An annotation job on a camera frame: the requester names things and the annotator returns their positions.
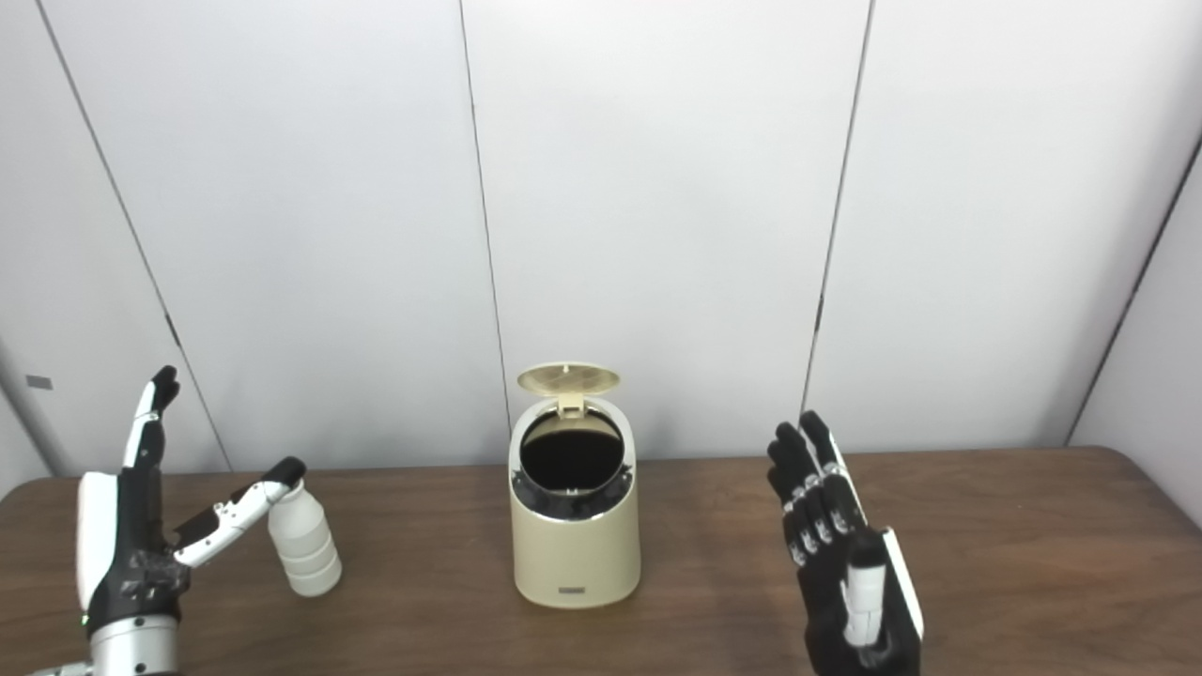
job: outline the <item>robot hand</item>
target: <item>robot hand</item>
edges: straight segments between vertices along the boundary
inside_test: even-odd
[[[79,481],[76,583],[91,662],[47,674],[174,674],[179,597],[194,568],[240,538],[294,488],[305,466],[288,457],[231,499],[162,533],[162,414],[179,393],[163,367],[142,393],[119,474],[89,472]]]
[[[819,676],[917,676],[923,619],[892,529],[868,526],[855,484],[822,419],[781,423],[768,482],[784,509]]]

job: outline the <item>white bottle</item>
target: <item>white bottle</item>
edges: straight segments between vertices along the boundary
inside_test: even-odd
[[[326,522],[326,510],[304,490],[304,480],[272,506],[267,532],[280,555],[288,585],[302,597],[320,597],[343,576],[343,562]]]

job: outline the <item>beige trash can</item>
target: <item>beige trash can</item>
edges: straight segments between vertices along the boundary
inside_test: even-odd
[[[522,414],[510,441],[513,579],[536,604],[595,607],[638,586],[635,439],[618,407],[596,397],[618,380],[585,363],[518,378],[546,397]]]

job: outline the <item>wooden table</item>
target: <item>wooden table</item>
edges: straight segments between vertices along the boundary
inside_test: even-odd
[[[1202,674],[1202,534],[1102,449],[857,455],[927,617],[927,676]],[[809,674],[766,458],[639,468],[643,582],[554,611],[513,588],[500,467],[319,472],[345,564],[293,595],[263,527],[184,597],[190,676]],[[245,476],[165,479],[175,523]],[[85,657],[76,481],[0,503],[0,675]]]

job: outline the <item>fingertip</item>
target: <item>fingertip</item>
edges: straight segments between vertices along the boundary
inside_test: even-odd
[[[847,545],[847,565],[852,568],[877,568],[887,565],[889,551],[885,536],[873,529],[859,529],[851,535]]]

